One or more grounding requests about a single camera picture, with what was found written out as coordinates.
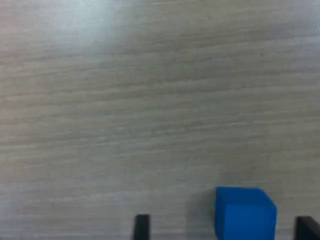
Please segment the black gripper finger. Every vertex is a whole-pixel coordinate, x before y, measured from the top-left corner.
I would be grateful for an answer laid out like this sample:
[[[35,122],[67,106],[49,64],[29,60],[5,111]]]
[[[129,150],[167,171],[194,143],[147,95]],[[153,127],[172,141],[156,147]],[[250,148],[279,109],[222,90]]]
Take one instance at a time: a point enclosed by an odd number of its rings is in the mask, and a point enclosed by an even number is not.
[[[320,240],[320,224],[311,216],[297,216],[293,239]]]
[[[137,214],[134,218],[132,240],[150,240],[150,215]]]

